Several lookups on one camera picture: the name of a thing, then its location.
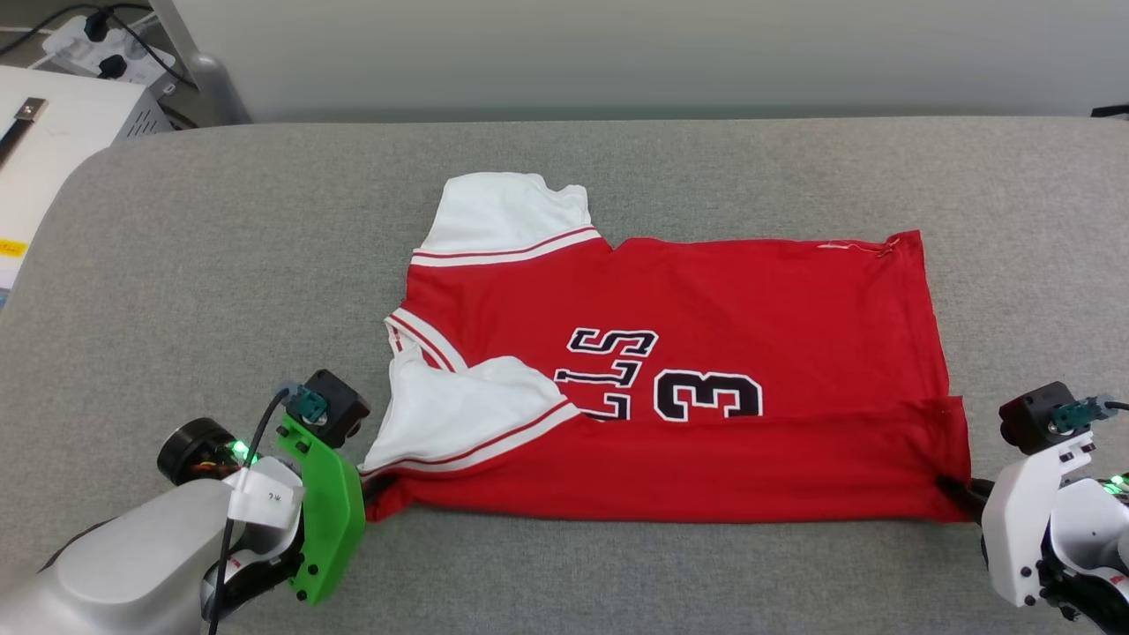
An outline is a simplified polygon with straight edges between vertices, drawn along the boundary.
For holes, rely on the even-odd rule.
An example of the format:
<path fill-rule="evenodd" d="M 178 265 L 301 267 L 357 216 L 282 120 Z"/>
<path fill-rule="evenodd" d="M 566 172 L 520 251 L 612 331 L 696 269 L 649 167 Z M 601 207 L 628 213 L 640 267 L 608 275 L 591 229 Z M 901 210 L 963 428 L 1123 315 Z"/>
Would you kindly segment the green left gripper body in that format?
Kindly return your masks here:
<path fill-rule="evenodd" d="M 174 485 L 218 480 L 225 559 L 205 574 L 205 606 L 242 606 L 287 584 L 315 606 L 334 595 L 364 537 L 360 475 L 285 414 L 281 458 L 262 456 L 217 421 L 200 418 L 173 430 L 157 456 Z"/>

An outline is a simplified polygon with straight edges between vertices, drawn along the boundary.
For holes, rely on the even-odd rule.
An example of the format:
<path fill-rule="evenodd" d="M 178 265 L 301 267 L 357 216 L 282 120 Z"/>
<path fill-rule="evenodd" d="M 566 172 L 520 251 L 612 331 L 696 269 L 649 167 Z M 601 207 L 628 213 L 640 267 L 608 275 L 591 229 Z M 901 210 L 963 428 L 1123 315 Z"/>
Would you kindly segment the white equipment case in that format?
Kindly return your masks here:
<path fill-rule="evenodd" d="M 0 66 L 0 136 L 30 97 L 49 104 L 0 169 L 0 240 L 27 243 L 26 253 L 49 206 L 81 162 L 119 141 L 173 130 L 142 85 Z M 0 256 L 0 307 L 25 256 Z"/>

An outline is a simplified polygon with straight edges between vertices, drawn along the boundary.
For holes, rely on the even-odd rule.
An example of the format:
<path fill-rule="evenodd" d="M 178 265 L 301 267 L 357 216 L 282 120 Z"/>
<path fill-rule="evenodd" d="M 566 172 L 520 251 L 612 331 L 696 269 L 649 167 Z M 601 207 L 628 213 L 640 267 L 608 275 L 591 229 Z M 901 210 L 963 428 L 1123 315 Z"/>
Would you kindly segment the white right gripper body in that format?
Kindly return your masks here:
<path fill-rule="evenodd" d="M 1014 607 L 1039 599 L 1044 536 L 1070 495 L 1064 478 L 1089 466 L 1093 440 L 1093 430 L 1069 437 L 1005 466 L 994 482 L 980 523 L 984 555 L 995 591 Z"/>

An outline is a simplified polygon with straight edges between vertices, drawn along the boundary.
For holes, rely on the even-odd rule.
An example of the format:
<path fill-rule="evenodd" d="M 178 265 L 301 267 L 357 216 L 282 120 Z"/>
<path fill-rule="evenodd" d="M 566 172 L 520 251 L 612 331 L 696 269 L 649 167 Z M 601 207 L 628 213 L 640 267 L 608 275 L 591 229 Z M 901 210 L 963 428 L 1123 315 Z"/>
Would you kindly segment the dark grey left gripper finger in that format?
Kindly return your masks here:
<path fill-rule="evenodd" d="M 384 494 L 395 485 L 399 475 L 368 475 L 362 479 L 364 515 L 368 522 L 379 522 L 379 506 Z"/>

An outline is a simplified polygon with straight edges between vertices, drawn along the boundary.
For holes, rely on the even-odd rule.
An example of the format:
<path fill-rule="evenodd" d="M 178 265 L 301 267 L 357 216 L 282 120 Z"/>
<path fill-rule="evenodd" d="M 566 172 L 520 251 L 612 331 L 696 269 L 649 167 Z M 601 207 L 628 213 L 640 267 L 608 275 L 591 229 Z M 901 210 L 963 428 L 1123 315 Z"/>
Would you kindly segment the white power strip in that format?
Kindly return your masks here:
<path fill-rule="evenodd" d="M 128 61 L 128 71 L 116 81 L 149 88 L 164 86 L 169 81 L 170 75 L 167 68 L 173 66 L 174 56 L 160 49 L 148 51 L 142 41 L 129 34 L 112 18 L 108 21 L 108 37 L 100 43 L 91 43 L 82 32 L 88 16 L 70 18 L 43 42 L 41 47 L 53 64 L 76 75 L 96 78 L 100 59 L 121 54 Z"/>

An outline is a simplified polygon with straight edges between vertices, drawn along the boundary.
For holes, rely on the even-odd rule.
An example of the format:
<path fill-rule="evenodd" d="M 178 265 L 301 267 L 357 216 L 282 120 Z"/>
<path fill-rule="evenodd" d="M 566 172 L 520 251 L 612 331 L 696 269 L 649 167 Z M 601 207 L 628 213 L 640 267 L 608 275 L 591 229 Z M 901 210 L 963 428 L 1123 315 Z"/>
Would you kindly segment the grey metal partition post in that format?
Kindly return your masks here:
<path fill-rule="evenodd" d="M 250 124 L 253 118 L 236 90 L 228 69 L 213 52 L 203 47 L 203 32 L 193 24 L 191 12 L 203 0 L 150 0 L 176 55 L 211 108 L 218 125 Z"/>

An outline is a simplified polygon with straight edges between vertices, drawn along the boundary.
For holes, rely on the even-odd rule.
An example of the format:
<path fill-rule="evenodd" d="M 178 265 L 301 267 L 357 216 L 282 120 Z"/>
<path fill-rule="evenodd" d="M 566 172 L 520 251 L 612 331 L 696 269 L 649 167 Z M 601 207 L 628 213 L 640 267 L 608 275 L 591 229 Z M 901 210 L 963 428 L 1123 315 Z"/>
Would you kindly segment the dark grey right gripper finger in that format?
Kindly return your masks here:
<path fill-rule="evenodd" d="M 947 475 L 940 475 L 936 484 L 971 522 L 975 524 L 983 522 L 984 506 L 991 497 L 991 480 L 972 478 L 968 482 L 961 482 Z"/>

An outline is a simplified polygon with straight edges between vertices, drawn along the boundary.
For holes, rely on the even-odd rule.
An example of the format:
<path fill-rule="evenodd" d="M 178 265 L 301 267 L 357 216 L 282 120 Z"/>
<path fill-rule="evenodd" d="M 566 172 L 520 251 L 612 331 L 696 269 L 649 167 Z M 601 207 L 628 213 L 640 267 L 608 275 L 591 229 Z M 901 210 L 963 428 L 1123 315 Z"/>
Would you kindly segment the red white basketball jersey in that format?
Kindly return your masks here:
<path fill-rule="evenodd" d="M 469 174 L 385 325 L 379 521 L 965 519 L 936 484 L 971 461 L 917 232 L 613 246 L 583 186 Z"/>

